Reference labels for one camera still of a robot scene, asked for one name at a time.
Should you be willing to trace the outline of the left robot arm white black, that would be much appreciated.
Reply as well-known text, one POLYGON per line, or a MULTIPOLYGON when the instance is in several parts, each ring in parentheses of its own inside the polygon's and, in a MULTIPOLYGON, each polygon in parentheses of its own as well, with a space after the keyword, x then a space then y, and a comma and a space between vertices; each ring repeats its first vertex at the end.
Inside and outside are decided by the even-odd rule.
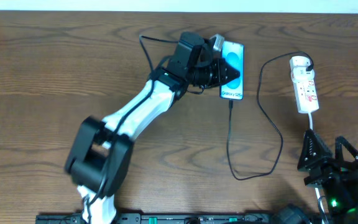
POLYGON ((205 90, 240 76, 223 58, 224 37, 219 34, 206 39, 184 32, 174 44, 173 54, 150 66, 144 88, 130 102, 103 119, 89 116, 80 124, 65 172, 78 186, 86 223, 114 220, 114 195, 126 178, 134 143, 156 117, 182 98, 190 85, 205 90))

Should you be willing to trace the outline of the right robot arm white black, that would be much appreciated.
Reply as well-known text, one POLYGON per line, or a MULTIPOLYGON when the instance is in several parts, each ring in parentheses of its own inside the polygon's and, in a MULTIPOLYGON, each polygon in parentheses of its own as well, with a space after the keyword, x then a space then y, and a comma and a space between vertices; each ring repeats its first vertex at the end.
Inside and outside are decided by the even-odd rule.
POLYGON ((328 213, 319 206, 320 217, 306 215, 289 204, 270 223, 358 223, 358 150, 347 139, 338 136, 331 152, 313 130, 305 131, 297 169, 308 173, 307 187, 323 190, 318 202, 326 199, 328 213))

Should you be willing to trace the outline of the blue Galaxy smartphone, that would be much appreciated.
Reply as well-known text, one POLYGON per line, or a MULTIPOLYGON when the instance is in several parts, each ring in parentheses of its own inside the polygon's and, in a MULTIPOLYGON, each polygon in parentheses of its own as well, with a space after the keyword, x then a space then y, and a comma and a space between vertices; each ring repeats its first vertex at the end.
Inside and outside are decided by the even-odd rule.
POLYGON ((225 40, 222 57, 225 59, 225 77, 220 86, 220 97, 242 100, 244 91, 244 46, 225 40))

